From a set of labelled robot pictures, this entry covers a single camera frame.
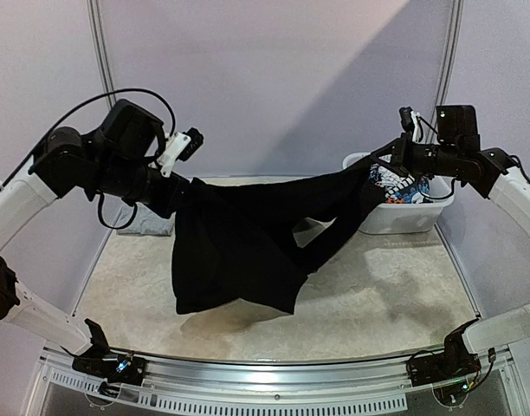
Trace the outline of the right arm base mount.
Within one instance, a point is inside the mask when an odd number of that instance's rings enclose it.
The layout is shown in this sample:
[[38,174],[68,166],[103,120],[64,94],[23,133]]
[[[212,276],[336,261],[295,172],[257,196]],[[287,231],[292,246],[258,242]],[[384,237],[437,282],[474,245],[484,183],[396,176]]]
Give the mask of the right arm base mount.
[[465,347],[446,346],[441,353],[419,350],[406,361],[406,373],[414,387],[450,380],[474,373],[470,381],[465,382],[463,391],[468,392],[482,384],[490,375],[496,358],[495,348],[488,350],[489,368],[482,376],[482,364],[479,354],[470,353]]

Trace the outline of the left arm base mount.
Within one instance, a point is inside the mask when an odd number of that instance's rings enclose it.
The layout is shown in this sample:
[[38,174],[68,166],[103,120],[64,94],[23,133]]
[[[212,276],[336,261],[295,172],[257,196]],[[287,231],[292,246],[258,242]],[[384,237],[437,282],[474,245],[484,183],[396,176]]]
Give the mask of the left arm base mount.
[[91,347],[85,353],[75,356],[72,369],[107,383],[125,383],[141,386],[145,378],[148,361],[133,352],[117,354],[109,349]]

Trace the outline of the grey t-shirt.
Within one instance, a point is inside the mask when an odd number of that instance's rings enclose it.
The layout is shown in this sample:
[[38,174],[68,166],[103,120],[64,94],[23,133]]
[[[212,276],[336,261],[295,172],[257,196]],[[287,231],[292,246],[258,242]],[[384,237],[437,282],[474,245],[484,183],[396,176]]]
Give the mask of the grey t-shirt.
[[134,220],[124,229],[117,230],[120,235],[169,237],[172,235],[175,215],[162,218],[147,208],[137,204],[138,211]]

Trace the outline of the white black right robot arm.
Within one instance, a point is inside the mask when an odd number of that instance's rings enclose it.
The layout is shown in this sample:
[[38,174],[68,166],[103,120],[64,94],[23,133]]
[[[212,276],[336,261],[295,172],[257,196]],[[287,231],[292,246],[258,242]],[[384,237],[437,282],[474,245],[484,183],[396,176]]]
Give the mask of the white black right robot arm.
[[[448,177],[471,185],[515,221],[530,237],[530,178],[515,155],[481,148],[475,108],[436,107],[437,142],[417,141],[420,121],[410,107],[399,110],[403,128],[391,147],[390,168],[400,176]],[[530,304],[486,320],[467,322],[452,331],[437,356],[436,371],[453,378],[469,359],[490,348],[530,338]]]

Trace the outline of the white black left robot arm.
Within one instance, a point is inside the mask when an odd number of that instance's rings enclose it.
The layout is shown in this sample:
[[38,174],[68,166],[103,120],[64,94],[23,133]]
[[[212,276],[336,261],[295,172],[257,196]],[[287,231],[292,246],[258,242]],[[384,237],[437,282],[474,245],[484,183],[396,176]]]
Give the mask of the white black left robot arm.
[[47,215],[70,193],[84,192],[102,204],[121,199],[169,218],[187,190],[174,167],[203,143],[195,128],[167,133],[163,121],[121,99],[89,133],[58,124],[0,184],[0,322],[26,328],[82,357],[99,376],[117,367],[99,324],[74,317],[21,283],[2,257],[3,249],[34,219]]

